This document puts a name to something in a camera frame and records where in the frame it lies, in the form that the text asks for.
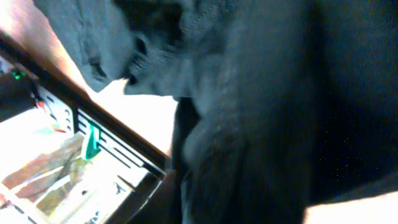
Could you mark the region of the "black shorts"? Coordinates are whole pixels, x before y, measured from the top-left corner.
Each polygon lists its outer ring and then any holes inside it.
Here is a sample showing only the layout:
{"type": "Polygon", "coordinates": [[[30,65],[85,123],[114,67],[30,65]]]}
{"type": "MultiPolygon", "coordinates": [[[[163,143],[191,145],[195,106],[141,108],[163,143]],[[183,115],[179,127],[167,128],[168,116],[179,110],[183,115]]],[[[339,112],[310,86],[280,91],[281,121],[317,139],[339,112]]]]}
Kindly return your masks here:
{"type": "Polygon", "coordinates": [[[96,92],[177,102],[129,223],[302,223],[397,190],[397,2],[36,1],[96,92]]]}

